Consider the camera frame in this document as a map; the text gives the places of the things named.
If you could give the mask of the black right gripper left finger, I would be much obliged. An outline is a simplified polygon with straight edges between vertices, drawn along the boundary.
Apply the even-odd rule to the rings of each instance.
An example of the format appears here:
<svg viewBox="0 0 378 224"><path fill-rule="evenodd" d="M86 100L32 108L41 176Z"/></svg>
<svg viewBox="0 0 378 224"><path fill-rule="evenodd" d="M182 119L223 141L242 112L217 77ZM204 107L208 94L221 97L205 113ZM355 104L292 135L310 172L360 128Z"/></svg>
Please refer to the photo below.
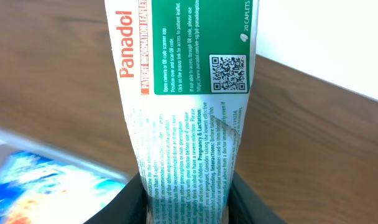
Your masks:
<svg viewBox="0 0 378 224"><path fill-rule="evenodd" d="M107 206L84 224L146 224L147 193L137 173Z"/></svg>

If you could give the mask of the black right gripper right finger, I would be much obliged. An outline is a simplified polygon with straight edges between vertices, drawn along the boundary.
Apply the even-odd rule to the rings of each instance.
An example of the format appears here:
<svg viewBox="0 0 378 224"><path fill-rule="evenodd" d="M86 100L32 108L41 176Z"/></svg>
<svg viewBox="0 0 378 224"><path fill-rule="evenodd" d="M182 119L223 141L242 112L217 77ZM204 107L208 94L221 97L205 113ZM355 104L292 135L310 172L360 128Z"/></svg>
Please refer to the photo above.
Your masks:
<svg viewBox="0 0 378 224"><path fill-rule="evenodd" d="M237 173L228 196L229 224L285 224Z"/></svg>

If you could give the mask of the blue Kool Fever box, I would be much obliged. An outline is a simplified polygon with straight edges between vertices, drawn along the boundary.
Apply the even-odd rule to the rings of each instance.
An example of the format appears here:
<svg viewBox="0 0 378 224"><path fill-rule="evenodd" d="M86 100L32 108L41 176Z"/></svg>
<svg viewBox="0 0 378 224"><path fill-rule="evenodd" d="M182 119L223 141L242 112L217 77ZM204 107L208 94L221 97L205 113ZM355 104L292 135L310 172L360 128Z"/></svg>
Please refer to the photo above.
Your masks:
<svg viewBox="0 0 378 224"><path fill-rule="evenodd" d="M27 151L0 170L0 224L84 223L125 183Z"/></svg>

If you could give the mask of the white green Panadol pack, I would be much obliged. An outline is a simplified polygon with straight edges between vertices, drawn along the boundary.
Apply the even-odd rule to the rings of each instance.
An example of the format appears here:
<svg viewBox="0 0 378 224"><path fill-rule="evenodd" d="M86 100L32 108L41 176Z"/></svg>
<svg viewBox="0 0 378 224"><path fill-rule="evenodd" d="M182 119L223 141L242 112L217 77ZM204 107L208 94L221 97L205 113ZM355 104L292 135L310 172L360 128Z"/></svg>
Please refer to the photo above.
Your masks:
<svg viewBox="0 0 378 224"><path fill-rule="evenodd" d="M153 223L220 223L254 78L255 0L106 0Z"/></svg>

